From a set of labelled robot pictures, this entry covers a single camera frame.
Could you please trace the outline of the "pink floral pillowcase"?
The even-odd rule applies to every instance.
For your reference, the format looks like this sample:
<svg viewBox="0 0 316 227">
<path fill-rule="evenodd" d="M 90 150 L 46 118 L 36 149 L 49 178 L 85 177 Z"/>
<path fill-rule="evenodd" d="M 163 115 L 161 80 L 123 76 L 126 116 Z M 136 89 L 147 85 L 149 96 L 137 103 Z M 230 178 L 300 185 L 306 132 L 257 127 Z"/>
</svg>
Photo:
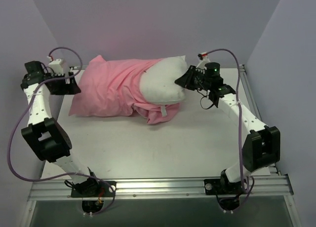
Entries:
<svg viewBox="0 0 316 227">
<path fill-rule="evenodd" d="M 172 120 L 179 104 L 155 105 L 140 92 L 141 76 L 158 59 L 106 61 L 98 55 L 92 59 L 78 82 L 81 89 L 72 99 L 68 115 L 115 117 L 139 114 L 147 124 Z"/>
</svg>

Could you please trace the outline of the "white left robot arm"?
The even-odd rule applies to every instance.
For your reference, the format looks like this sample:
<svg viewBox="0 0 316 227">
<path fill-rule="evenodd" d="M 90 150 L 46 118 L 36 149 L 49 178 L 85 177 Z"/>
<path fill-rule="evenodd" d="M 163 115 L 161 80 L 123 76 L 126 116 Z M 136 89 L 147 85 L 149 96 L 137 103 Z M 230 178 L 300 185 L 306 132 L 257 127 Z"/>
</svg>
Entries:
<svg viewBox="0 0 316 227">
<path fill-rule="evenodd" d="M 81 92 L 73 73 L 63 73 L 64 65 L 57 64 L 51 72 L 39 61 L 25 63 L 27 74 L 21 88 L 28 100 L 29 120 L 21 130 L 22 137 L 41 161 L 59 166 L 72 179 L 67 186 L 88 197 L 99 193 L 99 182 L 93 172 L 82 165 L 72 152 L 72 143 L 66 131 L 53 118 L 50 95 L 76 95 Z"/>
</svg>

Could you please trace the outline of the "white pillow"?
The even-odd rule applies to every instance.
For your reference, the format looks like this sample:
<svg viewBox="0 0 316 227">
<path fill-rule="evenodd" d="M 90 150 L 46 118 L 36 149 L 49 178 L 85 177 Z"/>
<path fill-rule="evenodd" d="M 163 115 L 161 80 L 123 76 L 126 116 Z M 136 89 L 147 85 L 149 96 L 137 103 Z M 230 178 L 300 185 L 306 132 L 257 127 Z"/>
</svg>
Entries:
<svg viewBox="0 0 316 227">
<path fill-rule="evenodd" d="M 178 113 L 186 98 L 184 89 L 175 83 L 187 70 L 186 56 L 161 59 L 143 72 L 139 89 L 144 100 L 158 106 L 162 116 Z"/>
</svg>

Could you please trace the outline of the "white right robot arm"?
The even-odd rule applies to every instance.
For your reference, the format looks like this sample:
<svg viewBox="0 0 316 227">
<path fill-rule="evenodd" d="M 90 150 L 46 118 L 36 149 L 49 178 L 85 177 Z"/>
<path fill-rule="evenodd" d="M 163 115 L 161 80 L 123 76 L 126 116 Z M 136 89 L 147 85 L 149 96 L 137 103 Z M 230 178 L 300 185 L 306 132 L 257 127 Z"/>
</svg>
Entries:
<svg viewBox="0 0 316 227">
<path fill-rule="evenodd" d="M 188 90 L 207 93 L 213 106 L 222 110 L 238 127 L 238 134 L 246 131 L 246 138 L 238 139 L 237 164 L 224 170 L 219 182 L 223 193 L 232 193 L 237 182 L 257 170 L 280 160 L 280 131 L 258 119 L 240 100 L 237 89 L 225 84 L 220 76 L 220 64 L 208 62 L 201 67 L 190 66 L 175 84 Z"/>
</svg>

